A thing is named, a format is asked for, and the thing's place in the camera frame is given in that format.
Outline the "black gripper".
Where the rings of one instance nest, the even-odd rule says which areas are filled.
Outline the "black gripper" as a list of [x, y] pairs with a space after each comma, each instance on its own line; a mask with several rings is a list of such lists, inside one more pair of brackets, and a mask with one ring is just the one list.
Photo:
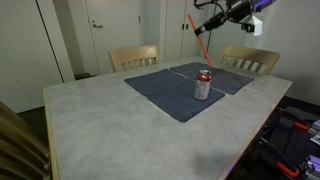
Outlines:
[[202, 26], [196, 28], [196, 36], [222, 26], [227, 20], [239, 22], [253, 14], [253, 3], [251, 0], [226, 0], [226, 10], [223, 13], [208, 19]]

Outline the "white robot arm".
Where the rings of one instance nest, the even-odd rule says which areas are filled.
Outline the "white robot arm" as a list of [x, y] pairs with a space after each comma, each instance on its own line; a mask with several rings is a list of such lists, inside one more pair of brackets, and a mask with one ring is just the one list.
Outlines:
[[196, 28], [196, 36], [222, 26], [226, 21], [241, 25], [241, 29], [253, 36], [262, 34], [263, 22], [254, 16], [273, 4], [276, 0], [226, 0], [226, 9], [207, 20]]

